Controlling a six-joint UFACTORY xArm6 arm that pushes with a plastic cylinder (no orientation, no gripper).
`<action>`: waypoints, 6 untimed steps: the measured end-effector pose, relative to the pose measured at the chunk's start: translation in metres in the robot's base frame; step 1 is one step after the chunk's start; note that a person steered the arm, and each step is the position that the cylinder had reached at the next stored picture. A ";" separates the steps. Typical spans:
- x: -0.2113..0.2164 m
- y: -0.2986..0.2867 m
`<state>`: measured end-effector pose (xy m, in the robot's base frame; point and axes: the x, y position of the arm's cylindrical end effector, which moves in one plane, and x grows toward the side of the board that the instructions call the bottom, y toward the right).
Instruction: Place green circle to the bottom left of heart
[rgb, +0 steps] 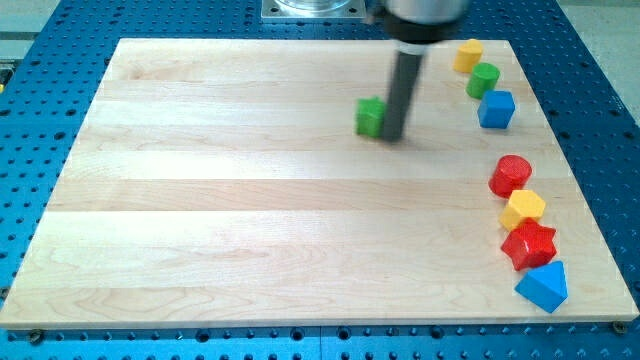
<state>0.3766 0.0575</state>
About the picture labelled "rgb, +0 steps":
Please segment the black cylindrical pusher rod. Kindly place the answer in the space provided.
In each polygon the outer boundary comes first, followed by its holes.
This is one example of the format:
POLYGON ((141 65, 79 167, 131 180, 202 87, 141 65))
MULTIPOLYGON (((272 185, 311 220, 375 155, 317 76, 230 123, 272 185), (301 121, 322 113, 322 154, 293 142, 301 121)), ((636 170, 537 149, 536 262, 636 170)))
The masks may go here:
POLYGON ((422 61, 422 54, 396 52, 382 124, 382 139, 386 142, 397 142, 403 137, 422 61))

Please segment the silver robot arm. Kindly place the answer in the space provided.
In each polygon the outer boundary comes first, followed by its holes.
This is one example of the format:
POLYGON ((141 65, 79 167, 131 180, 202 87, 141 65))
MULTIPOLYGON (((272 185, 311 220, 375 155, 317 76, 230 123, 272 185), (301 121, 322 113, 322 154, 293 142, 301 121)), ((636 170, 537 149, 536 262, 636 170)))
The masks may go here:
POLYGON ((469 9, 469 0, 373 1, 365 21, 382 23, 396 42, 386 112, 380 138, 394 143, 403 138, 423 58, 431 45, 449 40, 458 31, 469 9))

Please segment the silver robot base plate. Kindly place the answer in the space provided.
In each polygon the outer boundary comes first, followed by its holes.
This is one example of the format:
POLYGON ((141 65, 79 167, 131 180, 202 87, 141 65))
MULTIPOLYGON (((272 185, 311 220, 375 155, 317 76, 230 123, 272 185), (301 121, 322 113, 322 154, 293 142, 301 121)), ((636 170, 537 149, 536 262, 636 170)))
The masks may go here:
POLYGON ((364 0, 262 0, 263 20, 354 19, 366 13, 364 0))

